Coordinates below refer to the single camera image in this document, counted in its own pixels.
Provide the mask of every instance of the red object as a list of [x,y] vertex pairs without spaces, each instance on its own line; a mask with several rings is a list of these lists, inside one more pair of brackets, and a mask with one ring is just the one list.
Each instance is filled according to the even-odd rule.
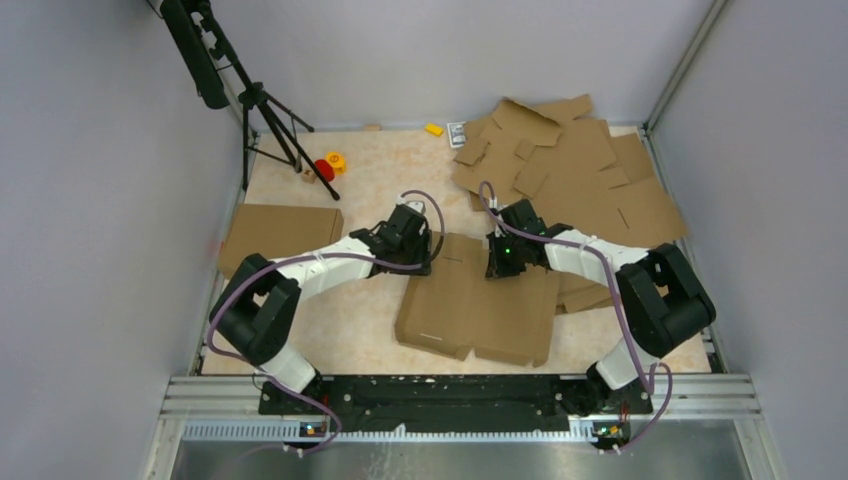
[[334,178],[336,178],[336,174],[333,172],[333,167],[327,163],[323,158],[320,160],[315,160],[315,169],[321,172],[321,176],[327,179],[328,182],[332,182]]

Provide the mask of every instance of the cable tie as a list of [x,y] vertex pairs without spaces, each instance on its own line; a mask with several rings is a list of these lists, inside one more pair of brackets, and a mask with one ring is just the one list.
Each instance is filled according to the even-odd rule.
[[329,270],[326,265],[327,259],[324,258],[324,255],[321,255],[320,250],[312,252],[312,255],[315,257],[315,266],[313,268],[310,268],[309,270],[313,272],[313,275],[317,276],[320,279],[318,291],[321,292],[324,290],[324,280],[326,277],[326,275],[323,275],[323,273]]
[[577,251],[580,254],[579,255],[579,258],[580,258],[580,276],[582,276],[584,278],[586,277],[586,262],[585,262],[585,259],[583,258],[583,252],[584,252],[585,248],[590,243],[594,242],[597,239],[598,239],[597,235],[587,236],[586,239],[583,240],[583,243],[580,244],[580,248],[577,249]]

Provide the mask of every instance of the table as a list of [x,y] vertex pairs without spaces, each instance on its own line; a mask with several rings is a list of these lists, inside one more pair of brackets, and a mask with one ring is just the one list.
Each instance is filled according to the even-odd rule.
[[[612,135],[635,128],[611,127]],[[491,229],[484,213],[471,210],[468,193],[450,181],[456,153],[447,138],[422,130],[376,132],[319,132],[299,134],[313,160],[327,152],[342,153],[347,173],[332,185],[336,202],[320,183],[308,184],[293,169],[257,155],[245,203],[335,207],[345,219],[345,234],[372,227],[392,211],[397,195],[409,189],[425,190],[439,202],[448,231],[483,238]],[[282,156],[270,134],[259,148]],[[430,215],[431,226],[436,219]],[[621,337],[612,308],[554,319],[550,358],[532,368],[474,357],[465,361],[441,357],[397,343],[393,325],[406,288],[406,277],[379,275],[342,285],[298,306],[289,341],[323,374],[510,374],[584,373]],[[216,345],[228,346],[216,334]],[[696,336],[669,354],[666,363],[675,372],[709,372],[704,344]],[[250,374],[250,365],[207,353],[203,374]]]

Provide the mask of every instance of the tripod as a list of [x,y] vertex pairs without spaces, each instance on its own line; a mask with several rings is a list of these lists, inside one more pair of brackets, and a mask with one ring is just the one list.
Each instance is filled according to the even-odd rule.
[[[253,82],[250,80],[250,76],[248,76],[247,71],[242,66],[241,62],[236,55],[235,50],[233,49],[230,42],[227,40],[226,35],[224,35],[223,30],[221,30],[221,26],[215,20],[215,17],[212,16],[212,9],[209,6],[209,2],[198,2],[199,12],[203,16],[203,19],[200,21],[200,26],[212,32],[215,35],[216,43],[215,47],[209,50],[209,53],[216,60],[220,60],[223,57],[227,57],[227,60],[230,61],[230,65],[233,70],[235,70],[236,75],[238,75],[239,80],[244,84],[244,92],[242,92],[238,96],[239,103],[242,104],[242,189],[247,191],[247,156],[248,152],[255,151],[262,155],[265,155],[269,158],[273,158],[274,160],[278,160],[287,165],[291,165],[294,167],[295,172],[300,173],[303,171],[303,165],[300,162],[300,159],[306,161],[306,164],[309,165],[309,168],[315,172],[315,176],[318,177],[318,180],[324,184],[327,188],[327,191],[330,192],[330,195],[333,197],[333,200],[339,200],[341,197],[338,192],[336,192],[333,187],[330,186],[330,182],[324,178],[324,175],[315,168],[315,164],[312,163],[312,159],[309,158],[309,155],[306,151],[303,150],[303,147],[300,146],[300,143],[297,141],[297,137],[294,136],[292,131],[290,131],[285,124],[280,120],[280,117],[274,113],[274,110],[271,109],[271,106],[268,105],[268,102],[274,104],[277,108],[282,110],[285,114],[287,114],[292,119],[292,130],[294,130],[294,122],[303,125],[309,132],[314,132],[315,129],[304,122],[302,118],[298,117],[291,110],[286,108],[285,105],[280,103],[276,98],[271,96],[268,92],[265,91],[261,82]],[[271,155],[267,152],[263,152],[256,147],[252,147],[248,144],[249,136],[250,136],[250,124],[248,123],[248,118],[250,111],[256,107],[259,110],[259,113],[262,115],[262,118],[265,119],[265,123],[268,124],[268,128],[271,129],[271,134],[274,135],[274,138],[277,140],[277,143],[282,147],[283,152],[286,155],[286,158],[281,158],[276,155]],[[295,157],[291,148],[289,148],[289,143],[297,150],[298,156]]]

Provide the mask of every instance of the tripod leg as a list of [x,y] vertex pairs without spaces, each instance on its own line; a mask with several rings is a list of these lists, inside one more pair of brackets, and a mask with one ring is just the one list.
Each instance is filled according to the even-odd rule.
[[[274,113],[274,111],[271,110],[270,108],[268,109],[268,111],[270,111],[272,114]],[[276,114],[273,114],[272,117],[273,117],[273,120],[277,123],[277,128],[281,132],[285,133],[286,130],[288,130],[288,128],[286,127],[286,124],[283,123],[283,121],[280,120],[280,117],[278,117]],[[303,163],[301,163],[300,159],[301,159],[300,156],[295,157],[295,161],[294,161],[294,171],[295,172],[302,172],[303,171]]]
[[286,154],[286,158],[289,159],[287,162],[289,165],[294,167],[294,171],[300,173],[302,169],[297,166],[297,158],[292,153],[291,148],[289,148],[289,144],[286,143],[285,138],[283,138],[283,134],[280,133],[279,121],[275,118],[274,112],[268,108],[268,104],[260,103],[256,105],[259,108],[259,113],[262,114],[262,118],[265,119],[265,123],[268,124],[268,128],[271,129],[271,133],[274,135],[274,138],[277,139],[277,143],[280,144],[280,147],[283,149],[283,152]]
[[271,95],[271,94],[270,94],[270,93],[268,93],[268,92],[265,92],[265,95],[268,95],[268,100],[271,100],[271,103],[273,103],[274,105],[276,105],[276,106],[277,106],[277,108],[279,108],[280,110],[282,110],[282,111],[283,111],[283,113],[285,113],[286,115],[288,115],[288,116],[292,117],[292,119],[294,119],[294,121],[295,121],[295,122],[297,122],[297,123],[299,123],[299,124],[303,125],[303,128],[305,128],[305,129],[306,129],[306,131],[308,131],[308,132],[314,132],[314,131],[315,131],[315,128],[314,128],[312,125],[310,125],[310,124],[308,124],[308,123],[304,122],[302,118],[300,118],[300,117],[298,117],[297,115],[295,115],[295,114],[294,114],[294,112],[292,112],[292,111],[291,111],[291,110],[289,110],[289,109],[288,109],[285,105],[283,105],[282,103],[280,103],[280,101],[279,101],[279,100],[277,100],[276,98],[274,98],[274,96],[273,96],[273,95]]
[[244,105],[241,109],[241,189],[245,192],[247,192],[247,152],[250,151],[247,145],[250,137],[249,115],[250,109]]
[[[312,171],[315,172],[315,175],[318,177],[318,180],[321,180],[321,183],[323,183],[324,186],[327,188],[327,191],[330,192],[330,196],[333,197],[333,200],[339,200],[341,198],[339,193],[335,191],[333,187],[330,186],[330,182],[328,182],[327,179],[324,178],[324,175],[322,175],[321,172],[317,168],[315,168],[315,164],[312,163],[312,159],[309,158],[309,154],[307,154],[303,147],[300,146],[300,143],[298,143],[297,139],[294,138],[294,135],[292,135],[289,129],[286,128],[285,125],[283,125],[283,122],[280,121],[279,117],[274,114],[274,112],[271,110],[271,107],[269,107],[267,103],[263,103],[259,105],[259,111],[262,112],[262,116],[265,117],[265,121],[268,122],[269,126],[271,126],[273,123],[271,120],[276,118],[277,123],[276,125],[271,126],[271,131],[275,131],[274,129],[276,127],[279,127],[279,130],[282,130],[286,137],[292,142],[292,145],[294,145],[294,148],[297,150],[297,153],[299,153],[300,156],[303,157],[304,160],[306,160],[306,163],[309,165],[309,168],[311,168]],[[286,154],[288,154],[289,158],[293,157],[293,155],[291,155],[291,151],[288,150],[288,146],[286,146],[285,143],[282,141],[280,143],[283,144],[283,149],[286,150]]]

